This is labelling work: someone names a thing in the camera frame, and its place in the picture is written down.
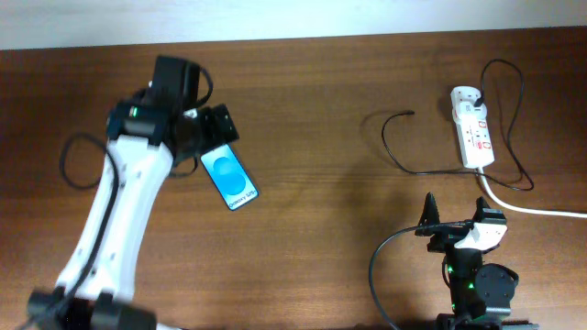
wooden tabletop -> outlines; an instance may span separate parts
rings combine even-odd
[[[82,233],[94,191],[58,172],[73,132],[105,136],[116,102],[150,80],[155,58],[197,61],[216,83],[240,133],[234,143],[260,197],[228,211],[203,170],[167,180],[138,258],[134,302],[161,322],[193,328],[349,328],[383,323],[367,282],[371,253],[417,224],[426,193],[441,221],[470,218],[483,193],[471,177],[416,177],[405,166],[462,166],[449,92],[479,86],[500,57],[526,76],[512,143],[533,192],[493,186],[527,207],[587,211],[587,29],[406,34],[0,52],[0,325],[25,320],[33,288],[52,289]],[[496,161],[518,177],[500,120],[511,120],[517,76],[496,65],[486,80]],[[72,175],[99,175],[103,155],[80,144]],[[587,222],[504,211],[509,230],[486,259],[520,275],[512,319],[545,329],[587,323]],[[442,256],[407,235],[381,254],[375,282],[398,322],[450,313]]]

white wall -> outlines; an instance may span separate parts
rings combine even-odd
[[[587,0],[1,0],[0,49],[587,25]]]

white cable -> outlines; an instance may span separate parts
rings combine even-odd
[[[483,168],[477,168],[477,172],[483,174]],[[503,202],[502,200],[500,200],[499,198],[497,198],[497,196],[495,196],[495,194],[492,192],[491,188],[489,188],[489,183],[487,183],[487,179],[485,179],[484,176],[480,175],[479,178],[481,179],[481,182],[483,183],[483,187],[485,188],[485,191],[487,192],[487,194],[498,204],[500,204],[502,207],[508,208],[510,210],[514,210],[517,212],[523,212],[523,213],[528,213],[528,214],[532,214],[532,215],[558,215],[558,216],[570,216],[570,217],[578,217],[578,218],[587,218],[587,214],[580,214],[580,213],[574,213],[574,212],[563,212],[563,211],[547,211],[547,210],[535,210],[535,209],[526,209],[524,207],[517,207],[517,206],[513,206],[510,205],[506,202]]]

white power strip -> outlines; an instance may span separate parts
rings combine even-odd
[[[502,207],[517,212],[532,215],[587,218],[587,214],[575,212],[536,210],[513,206],[495,196],[489,187],[489,183],[482,176],[484,174],[483,167],[493,163],[495,157],[493,155],[492,141],[489,138],[489,128],[487,127],[487,107],[485,104],[474,106],[480,95],[479,90],[474,87],[459,86],[455,87],[450,93],[450,101],[452,101],[452,117],[457,124],[457,133],[459,134],[462,162],[466,168],[476,169],[481,174],[480,178],[487,194]]]
[[[475,107],[481,92],[473,87],[455,87],[450,93],[452,118],[457,124],[460,155],[467,169],[477,169],[495,161],[487,127],[487,107]]]

